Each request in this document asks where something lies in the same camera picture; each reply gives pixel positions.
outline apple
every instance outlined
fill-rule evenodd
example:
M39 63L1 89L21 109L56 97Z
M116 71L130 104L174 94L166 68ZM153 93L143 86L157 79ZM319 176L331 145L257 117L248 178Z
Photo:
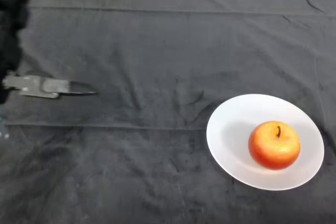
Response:
M269 169L284 169L297 159L300 140L297 133L286 123L265 122L257 126L248 140L252 158Z

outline black object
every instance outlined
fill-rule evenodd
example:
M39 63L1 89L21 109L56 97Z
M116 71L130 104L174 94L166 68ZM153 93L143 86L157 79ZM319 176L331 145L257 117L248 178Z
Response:
M8 71L15 71L22 57L17 31L25 27L28 18L28 0L0 0L0 81ZM0 88L0 103L8 91Z

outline plate rim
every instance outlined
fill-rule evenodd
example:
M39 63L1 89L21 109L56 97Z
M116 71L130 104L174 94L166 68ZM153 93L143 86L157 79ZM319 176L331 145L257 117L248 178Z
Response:
M311 177L309 177L307 180L303 181L301 184L297 184L297 185L295 185L295 186L290 186L290 187L286 187L286 188L282 188L282 189L270 189L270 188L266 188L266 187L263 187L263 186L252 185L252 184L247 183L247 182L244 182L244 181L240 180L239 178L237 178L236 176L232 175L232 173L229 172L229 171L227 171L227 170L222 166L222 164L217 160L217 158L215 157L215 155L214 155L214 153L213 153L213 151L211 150L211 147L210 147L210 145L209 145L209 137L208 137L208 128L209 128L209 123L210 123L211 118L213 117L215 111L216 111L222 104L224 104L225 102L228 102L228 101L230 101L230 100L232 100L232 99L235 99L235 98L238 98L238 97L244 97L244 96L248 96L248 95L262 95L262 96L266 96L266 97L271 97L271 98L280 99L280 100L282 100L282 101L284 101L284 102L287 102L287 103L289 103L289 104L295 106L295 107L296 107L297 109L299 109L301 112L303 112L303 113L304 113L304 114L305 114L305 115L306 115L306 116L313 122L314 126L315 126L316 129L318 130L318 132L319 132L319 134L320 134L320 136L321 136L321 139L322 139L322 146L323 146L323 148L322 148L322 151L323 151L322 159L321 159L321 161L320 161L320 163L319 163L319 165L318 165L318 169L316 170L316 172L315 172ZM248 186L250 186L250 187L257 188L257 189L268 190L268 191L284 191L284 190L290 190L290 189L293 189L293 188L300 187L300 186L302 186L303 184L307 183L307 182L310 181L312 178L314 178L315 175L316 175L316 174L319 172L319 170L321 169L321 166L322 166L322 164L323 164L323 160L324 160L324 153L325 153L325 150L324 150L324 149L325 149L325 146L324 146L323 137L322 137L322 135L321 135L321 132L320 132L319 128L317 127L317 125L315 124L315 122L313 121L313 119L310 118L310 116L307 115L305 111L303 111L302 109L300 109L299 107L297 107L297 106L294 105L293 103L291 103L291 102L289 102L289 101L286 101L286 100L284 100L284 99L282 99L282 98L275 97L275 96L273 96L273 95L259 94L259 93L249 93L249 94L241 94L241 95L237 95L237 96L235 96L235 97L231 97L230 99L227 99L226 101L224 101L224 102L222 102L220 105L218 105L218 106L215 108L215 110L211 113L211 116L210 116L209 119L208 119L208 122L207 122L207 125L206 125L206 141L207 141L207 145L208 145L208 148L209 148L209 150L210 150L210 153L211 153L212 157L214 158L214 160L216 161L216 163L217 163L217 164L218 164L218 165L219 165L219 166L220 166L220 167L221 167L227 174L229 174L232 178L234 178L234 179L240 181L241 183L243 183L243 184L245 184L245 185L248 185Z

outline dark gray tablecloth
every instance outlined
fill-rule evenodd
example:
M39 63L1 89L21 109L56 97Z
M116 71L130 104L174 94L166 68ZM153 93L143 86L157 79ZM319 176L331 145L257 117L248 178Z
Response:
M12 93L0 223L335 223L336 0L31 0L22 71L100 94ZM264 191L227 175L205 129L223 101L283 98L319 127L323 165Z

